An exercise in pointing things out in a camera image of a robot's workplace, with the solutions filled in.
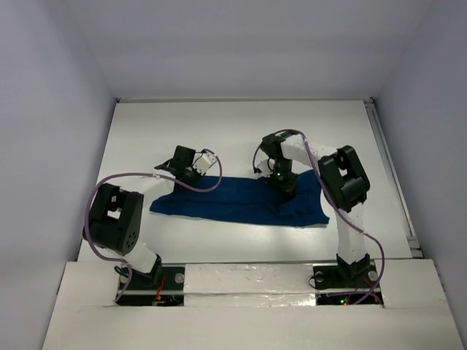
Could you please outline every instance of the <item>blue cloth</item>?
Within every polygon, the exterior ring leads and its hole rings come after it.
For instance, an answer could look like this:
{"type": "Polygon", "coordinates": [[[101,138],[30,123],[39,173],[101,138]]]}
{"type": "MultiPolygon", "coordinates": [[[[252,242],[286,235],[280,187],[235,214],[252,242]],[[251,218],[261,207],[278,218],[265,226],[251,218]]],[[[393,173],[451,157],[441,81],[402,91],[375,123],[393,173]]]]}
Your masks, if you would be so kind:
{"type": "MultiPolygon", "coordinates": [[[[217,179],[205,176],[197,187],[209,188],[217,179]]],[[[217,221],[303,227],[329,223],[321,208],[320,193],[321,187],[313,171],[299,175],[297,195],[289,201],[269,187],[265,178],[223,177],[212,192],[175,191],[154,201],[150,210],[217,221]]]]}

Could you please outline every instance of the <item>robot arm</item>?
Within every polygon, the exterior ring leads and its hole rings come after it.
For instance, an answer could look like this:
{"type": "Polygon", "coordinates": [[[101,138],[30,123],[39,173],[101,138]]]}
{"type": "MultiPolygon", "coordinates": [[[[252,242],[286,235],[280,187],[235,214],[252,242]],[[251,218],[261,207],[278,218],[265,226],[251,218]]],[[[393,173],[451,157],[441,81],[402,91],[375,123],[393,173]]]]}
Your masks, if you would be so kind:
{"type": "MultiPolygon", "coordinates": [[[[206,150],[177,146],[174,157],[156,166],[152,176],[131,178],[121,185],[103,184],[89,213],[90,244],[128,262],[133,279],[157,286],[162,261],[139,238],[142,212],[154,200],[195,185],[216,162],[215,155],[206,150]]],[[[116,271],[125,275],[123,269],[116,271]]]]}
{"type": "MultiPolygon", "coordinates": [[[[345,284],[358,279],[370,268],[364,236],[344,221],[346,219],[358,228],[363,227],[363,202],[370,188],[369,180],[352,147],[333,149],[312,142],[309,142],[309,147],[314,159],[318,160],[320,180],[326,187],[325,196],[336,204],[340,213],[336,213],[338,276],[326,278],[323,285],[328,285],[329,280],[339,280],[339,276],[345,284]]],[[[292,172],[292,162],[298,161],[314,168],[304,138],[295,131],[274,133],[263,138],[260,149],[269,159],[261,162],[255,171],[266,176],[267,184],[292,198],[298,187],[298,175],[292,172]]]]}

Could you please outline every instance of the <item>white wall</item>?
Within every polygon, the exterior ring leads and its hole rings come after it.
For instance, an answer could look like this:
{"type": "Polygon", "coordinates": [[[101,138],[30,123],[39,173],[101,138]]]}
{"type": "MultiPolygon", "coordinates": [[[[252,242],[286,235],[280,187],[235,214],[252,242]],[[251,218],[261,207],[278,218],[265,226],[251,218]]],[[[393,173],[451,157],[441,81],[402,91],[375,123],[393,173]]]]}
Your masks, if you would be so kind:
{"type": "Polygon", "coordinates": [[[118,97],[369,97],[431,0],[67,0],[118,97]]]}
{"type": "Polygon", "coordinates": [[[62,0],[0,11],[0,349],[40,349],[115,100],[62,0]]]}
{"type": "Polygon", "coordinates": [[[417,236],[467,345],[467,1],[436,0],[378,95],[417,236]]]}

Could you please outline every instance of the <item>white table surface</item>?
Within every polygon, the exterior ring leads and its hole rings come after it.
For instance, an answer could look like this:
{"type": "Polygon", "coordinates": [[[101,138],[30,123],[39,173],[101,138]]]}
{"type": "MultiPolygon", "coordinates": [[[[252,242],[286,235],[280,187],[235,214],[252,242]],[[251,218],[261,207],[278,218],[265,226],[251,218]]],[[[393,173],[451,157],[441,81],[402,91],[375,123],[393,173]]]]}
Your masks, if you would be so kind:
{"type": "MultiPolygon", "coordinates": [[[[362,101],[117,104],[99,178],[151,172],[178,144],[214,150],[226,176],[253,177],[252,154],[261,138],[283,128],[299,129],[324,145],[353,146],[371,182],[365,229],[381,241],[388,258],[412,257],[406,218],[362,101]]],[[[294,171],[305,170],[294,165],[294,171]]],[[[209,171],[216,173],[216,168],[209,171]]],[[[145,212],[140,237],[165,263],[335,260],[336,220],[324,198],[322,203],[331,218],[327,227],[246,225],[145,212]]],[[[380,257],[375,244],[368,241],[367,247],[373,258],[380,257]]],[[[95,259],[84,241],[79,260],[95,259]]]]}

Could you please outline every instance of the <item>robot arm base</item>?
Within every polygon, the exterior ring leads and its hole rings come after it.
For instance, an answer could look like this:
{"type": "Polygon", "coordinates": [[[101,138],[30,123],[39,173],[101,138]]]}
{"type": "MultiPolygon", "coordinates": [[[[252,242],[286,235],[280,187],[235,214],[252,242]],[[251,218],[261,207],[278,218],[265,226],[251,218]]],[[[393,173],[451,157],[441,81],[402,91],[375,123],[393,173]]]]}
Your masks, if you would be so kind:
{"type": "MultiPolygon", "coordinates": [[[[115,266],[115,272],[117,272],[122,277],[128,278],[128,266],[124,266],[119,268],[115,266]]],[[[153,264],[153,267],[149,272],[143,273],[135,268],[131,268],[132,277],[130,280],[130,284],[128,285],[128,289],[141,289],[140,286],[145,286],[145,289],[156,290],[161,283],[162,277],[162,259],[159,255],[153,264]]]]}
{"type": "Polygon", "coordinates": [[[337,255],[337,265],[313,266],[314,287],[322,289],[357,289],[366,286],[364,279],[372,280],[376,273],[376,266],[370,263],[370,256],[366,254],[362,260],[347,264],[337,255]]]}

